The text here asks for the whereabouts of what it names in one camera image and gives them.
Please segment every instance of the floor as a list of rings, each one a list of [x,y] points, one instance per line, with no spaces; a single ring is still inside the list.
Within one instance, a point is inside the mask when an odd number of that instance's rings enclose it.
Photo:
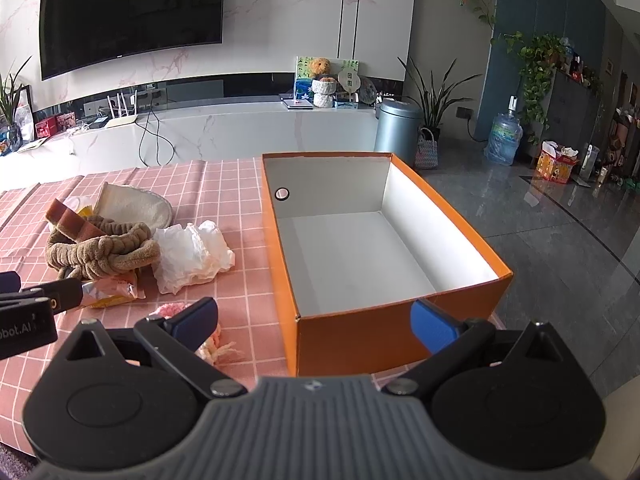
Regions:
[[[640,374],[640,193],[541,181],[483,146],[443,140],[423,176],[513,270],[504,326],[551,322],[606,396]]]

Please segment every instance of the black cable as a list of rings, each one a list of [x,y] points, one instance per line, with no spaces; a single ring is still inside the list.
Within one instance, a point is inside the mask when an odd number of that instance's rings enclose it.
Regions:
[[[470,121],[471,121],[471,118],[466,120],[466,132],[469,134],[469,137],[471,137],[471,139],[474,140],[475,142],[487,142],[488,139],[478,140],[473,135],[471,135],[471,131],[469,130],[469,122]]]
[[[151,117],[151,114],[153,114],[154,117],[156,118],[156,121],[158,121],[158,129],[155,132],[152,132],[151,130],[148,129],[149,118]],[[134,124],[136,124],[137,126],[139,126],[140,128],[142,128],[144,130],[142,132],[142,136],[140,137],[140,143],[138,145],[138,158],[140,159],[140,162],[142,162],[142,164],[144,164],[147,168],[149,167],[149,165],[142,158],[142,141],[145,139],[145,134],[148,133],[149,135],[153,135],[156,138],[156,163],[158,164],[158,166],[165,166],[167,164],[170,164],[171,161],[174,160],[175,146],[169,139],[167,139],[166,137],[163,137],[162,135],[160,135],[160,119],[156,115],[156,112],[153,110],[153,107],[151,107],[151,106],[149,107],[149,113],[146,115],[146,123],[145,123],[144,126],[142,124],[138,124],[138,119],[137,118],[136,118],[136,121],[135,121]],[[171,158],[165,164],[160,164],[160,160],[158,158],[159,152],[160,152],[160,145],[159,145],[158,137],[160,139],[164,140],[165,142],[167,142],[169,144],[169,146],[171,146],[171,148],[172,148]]]

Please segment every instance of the bottle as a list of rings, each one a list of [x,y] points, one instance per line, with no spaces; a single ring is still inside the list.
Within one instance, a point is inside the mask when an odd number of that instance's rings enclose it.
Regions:
[[[489,133],[489,141],[484,149],[484,156],[492,161],[510,166],[513,157],[522,138],[522,126],[516,117],[518,99],[511,96],[509,111],[506,114],[497,114]]]

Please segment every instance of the pink crochet item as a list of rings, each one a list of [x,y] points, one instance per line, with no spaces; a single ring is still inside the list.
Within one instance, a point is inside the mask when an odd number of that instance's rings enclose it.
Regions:
[[[173,317],[179,312],[183,311],[189,305],[187,303],[165,303],[164,305],[160,305],[153,311],[151,314],[159,314],[164,318]],[[234,342],[228,343],[224,346],[220,346],[220,332],[222,332],[222,327],[220,323],[214,330],[213,334],[211,334],[207,340],[196,350],[196,355],[201,359],[204,359],[209,364],[215,364],[218,358],[221,355],[230,353],[230,352],[238,352],[232,348],[235,345]]]

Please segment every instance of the beige furniture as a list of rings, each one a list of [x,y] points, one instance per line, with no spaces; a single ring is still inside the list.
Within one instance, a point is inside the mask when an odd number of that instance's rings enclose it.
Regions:
[[[607,423],[591,463],[609,480],[640,467],[640,376],[604,399]]]

